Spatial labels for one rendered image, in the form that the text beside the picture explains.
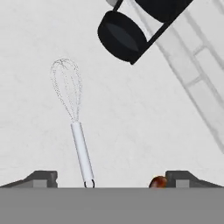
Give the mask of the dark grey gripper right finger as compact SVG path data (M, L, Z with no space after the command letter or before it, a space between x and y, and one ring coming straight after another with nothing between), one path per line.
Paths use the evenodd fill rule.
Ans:
M170 188L221 188L221 185L198 179L189 171L166 171L167 187Z

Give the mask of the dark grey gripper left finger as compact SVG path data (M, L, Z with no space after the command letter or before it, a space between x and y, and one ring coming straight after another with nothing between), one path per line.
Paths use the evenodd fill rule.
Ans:
M24 179L1 185L1 188L57 188L56 171L34 171Z

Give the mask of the small brown round item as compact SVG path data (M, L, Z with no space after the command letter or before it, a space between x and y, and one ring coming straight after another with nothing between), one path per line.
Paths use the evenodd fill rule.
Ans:
M167 179L164 176L156 176L149 184L149 188L166 188Z

